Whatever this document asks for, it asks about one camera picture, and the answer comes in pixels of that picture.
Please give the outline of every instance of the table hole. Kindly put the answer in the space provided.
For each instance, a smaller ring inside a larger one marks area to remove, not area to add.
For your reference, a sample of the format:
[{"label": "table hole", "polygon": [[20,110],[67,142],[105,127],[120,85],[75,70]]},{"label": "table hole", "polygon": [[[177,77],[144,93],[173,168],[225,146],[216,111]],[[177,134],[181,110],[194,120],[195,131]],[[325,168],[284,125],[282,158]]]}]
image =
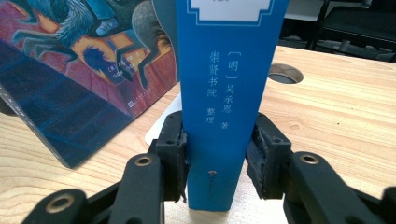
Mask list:
[{"label": "table hole", "polygon": [[283,63],[273,63],[268,77],[275,82],[283,84],[297,84],[304,79],[304,75],[300,70]]}]

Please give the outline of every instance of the round hole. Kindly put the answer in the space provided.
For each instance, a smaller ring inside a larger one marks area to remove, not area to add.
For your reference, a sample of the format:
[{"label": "round hole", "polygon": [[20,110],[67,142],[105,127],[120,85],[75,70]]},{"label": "round hole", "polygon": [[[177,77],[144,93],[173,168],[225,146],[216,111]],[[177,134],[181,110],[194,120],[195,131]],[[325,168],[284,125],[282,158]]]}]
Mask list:
[{"label": "round hole", "polygon": [[272,64],[268,77],[283,84],[296,84],[304,79],[303,73],[297,68],[283,63]]},{"label": "round hole", "polygon": [[137,166],[147,166],[151,164],[151,162],[152,160],[150,157],[142,157],[134,161],[134,164],[136,164]]},{"label": "round hole", "polygon": [[46,206],[48,213],[62,212],[64,209],[73,204],[75,198],[73,195],[66,193],[52,199]]},{"label": "round hole", "polygon": [[303,162],[308,163],[308,164],[318,164],[319,163],[318,158],[308,155],[308,154],[302,155],[300,157],[300,160],[302,160]]}]

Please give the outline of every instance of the book spine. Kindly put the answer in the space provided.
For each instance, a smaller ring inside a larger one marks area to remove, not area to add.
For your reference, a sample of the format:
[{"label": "book spine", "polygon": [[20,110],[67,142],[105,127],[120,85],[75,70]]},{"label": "book spine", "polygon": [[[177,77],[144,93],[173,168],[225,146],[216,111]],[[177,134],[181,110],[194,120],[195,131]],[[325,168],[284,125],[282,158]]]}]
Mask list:
[{"label": "book spine", "polygon": [[192,209],[231,208],[287,4],[177,1]]},{"label": "book spine", "polygon": [[18,106],[12,96],[4,89],[0,83],[0,98],[15,112],[15,114],[30,128],[30,130],[40,139],[40,141],[49,149],[49,151],[58,159],[62,165],[69,167],[68,164],[58,155],[56,150],[52,148],[52,145],[47,141],[47,138],[37,129],[35,124],[29,119],[23,110]]}]

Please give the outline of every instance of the red book cover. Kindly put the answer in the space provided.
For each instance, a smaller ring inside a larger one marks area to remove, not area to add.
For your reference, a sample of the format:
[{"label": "red book cover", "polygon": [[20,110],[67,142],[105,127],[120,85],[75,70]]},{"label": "red book cover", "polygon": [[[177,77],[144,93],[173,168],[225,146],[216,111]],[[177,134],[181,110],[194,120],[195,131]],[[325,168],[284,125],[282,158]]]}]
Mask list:
[{"label": "red book cover", "polygon": [[176,83],[151,1],[0,0],[0,96],[67,167]]}]

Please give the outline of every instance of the illustrated book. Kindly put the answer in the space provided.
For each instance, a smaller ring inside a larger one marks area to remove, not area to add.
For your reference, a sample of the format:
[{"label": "illustrated book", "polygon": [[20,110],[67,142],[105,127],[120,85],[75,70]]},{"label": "illustrated book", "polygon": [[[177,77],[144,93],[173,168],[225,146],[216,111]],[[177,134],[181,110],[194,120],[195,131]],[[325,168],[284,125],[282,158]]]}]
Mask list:
[{"label": "illustrated book", "polygon": [[151,1],[0,0],[0,96],[75,168],[177,83]]}]

